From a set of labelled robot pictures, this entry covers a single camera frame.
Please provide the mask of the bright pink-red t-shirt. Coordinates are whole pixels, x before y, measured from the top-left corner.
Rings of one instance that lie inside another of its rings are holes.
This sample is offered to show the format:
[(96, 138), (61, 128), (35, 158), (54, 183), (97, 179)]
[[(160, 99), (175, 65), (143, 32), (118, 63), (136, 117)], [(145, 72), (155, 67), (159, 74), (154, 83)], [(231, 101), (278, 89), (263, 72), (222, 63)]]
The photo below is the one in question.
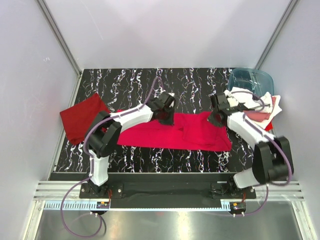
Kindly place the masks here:
[(175, 113), (174, 124), (156, 120), (141, 123), (123, 131), (117, 141), (121, 146), (163, 148), (173, 150), (229, 152), (232, 143), (225, 127), (208, 121), (211, 113)]

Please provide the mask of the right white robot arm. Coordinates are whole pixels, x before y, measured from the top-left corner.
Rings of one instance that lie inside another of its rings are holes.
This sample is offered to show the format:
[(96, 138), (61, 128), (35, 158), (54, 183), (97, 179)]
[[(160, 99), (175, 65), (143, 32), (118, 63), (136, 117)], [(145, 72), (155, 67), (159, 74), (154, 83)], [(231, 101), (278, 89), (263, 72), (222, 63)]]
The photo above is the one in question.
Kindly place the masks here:
[(272, 184), (287, 186), (294, 174), (289, 140), (276, 137), (254, 123), (248, 113), (253, 110), (235, 102), (226, 93), (210, 97), (212, 112), (208, 122), (216, 127), (227, 127), (238, 134), (253, 150), (252, 167), (236, 173), (231, 182), (237, 189)]

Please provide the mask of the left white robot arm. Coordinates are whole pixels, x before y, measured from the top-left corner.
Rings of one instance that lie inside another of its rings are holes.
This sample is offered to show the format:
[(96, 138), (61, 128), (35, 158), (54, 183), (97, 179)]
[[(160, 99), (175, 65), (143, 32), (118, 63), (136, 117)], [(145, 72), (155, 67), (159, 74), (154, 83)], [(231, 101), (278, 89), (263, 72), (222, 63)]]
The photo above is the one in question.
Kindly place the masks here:
[(88, 128), (83, 143), (83, 151), (90, 160), (89, 182), (100, 187), (108, 181), (109, 158), (122, 132), (154, 120), (172, 126), (175, 105), (175, 94), (164, 91), (158, 97), (122, 112), (99, 112)]

